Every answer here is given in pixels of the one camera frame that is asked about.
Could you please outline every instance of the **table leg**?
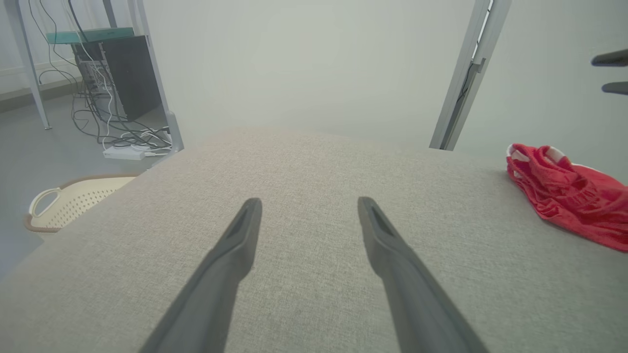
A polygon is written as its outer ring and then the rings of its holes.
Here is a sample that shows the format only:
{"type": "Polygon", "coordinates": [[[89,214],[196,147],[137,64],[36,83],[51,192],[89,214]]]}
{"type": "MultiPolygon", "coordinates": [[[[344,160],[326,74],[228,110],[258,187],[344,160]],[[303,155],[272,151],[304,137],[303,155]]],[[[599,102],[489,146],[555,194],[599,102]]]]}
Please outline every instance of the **table leg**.
{"type": "Polygon", "coordinates": [[[170,130],[170,137],[172,138],[172,149],[162,160],[170,157],[171,155],[181,151],[183,149],[183,139],[181,138],[181,132],[179,131],[179,125],[176,122],[175,113],[171,112],[168,108],[168,102],[166,101],[166,94],[163,90],[163,84],[161,83],[161,75],[159,73],[159,66],[157,66],[157,59],[155,58],[155,52],[153,50],[153,42],[151,41],[150,31],[148,29],[148,20],[146,19],[146,10],[144,9],[144,0],[129,0],[129,8],[134,7],[134,3],[138,4],[139,17],[141,19],[141,26],[146,35],[146,44],[148,45],[148,53],[151,56],[151,63],[153,64],[153,72],[155,79],[157,80],[157,87],[159,88],[159,95],[161,96],[161,104],[166,112],[166,122],[168,123],[168,129],[170,130]]]}
{"type": "Polygon", "coordinates": [[[114,15],[114,9],[111,6],[111,0],[102,0],[102,5],[105,7],[107,13],[107,19],[109,20],[109,27],[116,28],[116,16],[114,15]]]}
{"type": "Polygon", "coordinates": [[[9,16],[9,23],[11,24],[11,29],[13,30],[15,43],[18,45],[19,55],[22,58],[22,63],[24,65],[24,73],[28,77],[28,84],[31,87],[33,98],[35,98],[35,104],[37,105],[37,110],[40,113],[43,128],[49,130],[52,127],[48,123],[46,111],[44,110],[43,103],[41,101],[39,84],[37,83],[37,73],[35,72],[35,65],[33,64],[31,50],[28,47],[26,29],[24,28],[24,19],[22,18],[22,12],[19,9],[19,0],[4,0],[4,7],[6,8],[7,15],[9,16]]]}

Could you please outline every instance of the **white wall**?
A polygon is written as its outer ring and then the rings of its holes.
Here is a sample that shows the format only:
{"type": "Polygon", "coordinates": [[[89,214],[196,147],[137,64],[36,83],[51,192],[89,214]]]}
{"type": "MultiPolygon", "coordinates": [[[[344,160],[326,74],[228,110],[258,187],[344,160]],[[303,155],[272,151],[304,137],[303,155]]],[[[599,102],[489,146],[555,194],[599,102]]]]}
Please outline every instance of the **white wall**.
{"type": "Polygon", "coordinates": [[[626,48],[626,0],[513,1],[454,150],[505,166],[509,144],[549,144],[628,183],[628,96],[600,90],[628,68],[590,64],[626,48]]]}
{"type": "Polygon", "coordinates": [[[473,5],[154,0],[146,10],[186,147],[280,125],[427,148],[473,5]]]}
{"type": "MultiPolygon", "coordinates": [[[[42,0],[50,16],[55,19],[57,30],[69,31],[71,30],[70,22],[63,10],[62,2],[66,3],[66,0],[42,0]]],[[[102,1],[74,0],[72,1],[72,5],[74,5],[78,20],[84,30],[109,27],[102,1]]],[[[131,26],[131,18],[129,17],[126,0],[113,0],[112,5],[116,14],[117,25],[120,27],[131,26]]],[[[20,0],[20,6],[31,53],[33,55],[33,61],[35,62],[35,68],[39,75],[42,71],[51,69],[48,62],[48,45],[37,30],[35,22],[31,17],[28,0],[20,0]]],[[[41,10],[39,0],[31,0],[31,6],[41,30],[44,33],[53,33],[54,25],[50,18],[41,10]]],[[[24,74],[22,60],[13,38],[11,26],[9,25],[4,2],[0,4],[0,48],[2,48],[2,50],[0,50],[0,94],[27,88],[28,81],[24,74]]],[[[74,55],[72,54],[70,46],[58,45],[57,52],[71,62],[74,61],[74,55]]],[[[79,71],[74,66],[63,61],[52,52],[51,58],[52,64],[59,70],[67,71],[75,77],[80,76],[79,71]]],[[[59,80],[65,81],[65,79],[56,72],[48,72],[41,76],[41,81],[44,84],[59,80]]]]}

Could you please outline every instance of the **computer tower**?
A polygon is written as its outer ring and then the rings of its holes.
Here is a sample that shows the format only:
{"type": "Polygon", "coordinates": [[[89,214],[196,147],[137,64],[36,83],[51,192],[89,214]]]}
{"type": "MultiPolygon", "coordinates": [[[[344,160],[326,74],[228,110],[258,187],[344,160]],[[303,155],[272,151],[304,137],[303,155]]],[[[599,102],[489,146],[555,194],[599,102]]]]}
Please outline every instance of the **computer tower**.
{"type": "Polygon", "coordinates": [[[72,44],[85,89],[103,118],[133,121],[161,104],[145,36],[72,44]]]}

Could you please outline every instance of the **white plastic basket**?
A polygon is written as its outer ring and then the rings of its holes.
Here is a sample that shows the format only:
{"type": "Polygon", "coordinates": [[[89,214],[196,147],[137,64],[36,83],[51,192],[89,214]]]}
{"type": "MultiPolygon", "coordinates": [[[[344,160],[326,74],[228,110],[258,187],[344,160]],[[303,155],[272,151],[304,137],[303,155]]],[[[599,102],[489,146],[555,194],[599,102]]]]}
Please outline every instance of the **white plastic basket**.
{"type": "Polygon", "coordinates": [[[35,233],[56,233],[85,211],[123,187],[137,175],[95,175],[73,180],[37,195],[24,218],[26,228],[35,233]],[[35,209],[41,200],[56,193],[57,197],[41,213],[35,209]]]}

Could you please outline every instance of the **red cloth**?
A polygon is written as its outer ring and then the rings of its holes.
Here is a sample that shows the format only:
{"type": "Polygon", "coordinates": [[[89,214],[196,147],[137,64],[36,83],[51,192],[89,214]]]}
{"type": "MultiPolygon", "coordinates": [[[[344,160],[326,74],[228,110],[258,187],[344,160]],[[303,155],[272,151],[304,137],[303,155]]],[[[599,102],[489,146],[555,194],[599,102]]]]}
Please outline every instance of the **red cloth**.
{"type": "Polygon", "coordinates": [[[513,144],[506,161],[508,175],[542,219],[628,252],[628,187],[600,171],[572,164],[551,146],[513,144]]]}

